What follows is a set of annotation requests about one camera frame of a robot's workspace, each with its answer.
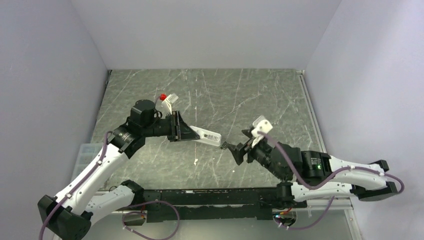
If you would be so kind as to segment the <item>white remote control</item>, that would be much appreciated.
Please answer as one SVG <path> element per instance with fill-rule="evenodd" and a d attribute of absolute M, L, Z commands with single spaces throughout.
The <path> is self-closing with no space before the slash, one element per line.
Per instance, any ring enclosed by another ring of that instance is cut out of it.
<path fill-rule="evenodd" d="M 190 128 L 199 135 L 195 142 L 220 147 L 222 144 L 222 135 L 204 128 L 191 125 Z"/>

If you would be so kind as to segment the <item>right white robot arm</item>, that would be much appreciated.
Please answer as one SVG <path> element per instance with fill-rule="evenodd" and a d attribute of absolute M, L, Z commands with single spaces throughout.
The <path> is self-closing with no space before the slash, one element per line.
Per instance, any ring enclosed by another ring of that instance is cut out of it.
<path fill-rule="evenodd" d="M 260 132 L 260 140 L 244 129 L 249 139 L 237 145 L 224 142 L 236 164 L 256 161 L 281 182 L 275 194 L 276 203 L 287 208 L 293 202 L 325 197 L 357 197 L 362 202 L 381 201 L 401 194 L 405 184 L 388 173 L 385 160 L 369 164 L 354 163 L 325 152 L 301 150 L 276 141 Z"/>

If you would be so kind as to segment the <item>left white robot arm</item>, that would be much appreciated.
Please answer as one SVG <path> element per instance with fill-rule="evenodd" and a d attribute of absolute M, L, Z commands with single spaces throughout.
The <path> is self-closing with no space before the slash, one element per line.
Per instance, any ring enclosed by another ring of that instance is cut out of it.
<path fill-rule="evenodd" d="M 167 101 L 165 105 L 168 113 L 163 117 L 155 102 L 138 100 L 125 123 L 105 133 L 102 148 L 91 163 L 55 196 L 44 195 L 39 200 L 37 207 L 43 221 L 40 240 L 46 229 L 64 240 L 81 240 L 96 221 L 111 212 L 147 205 L 144 189 L 131 180 L 97 199 L 93 197 L 112 173 L 146 144 L 147 138 L 166 136 L 170 142 L 201 139 L 178 110 L 173 111 Z"/>

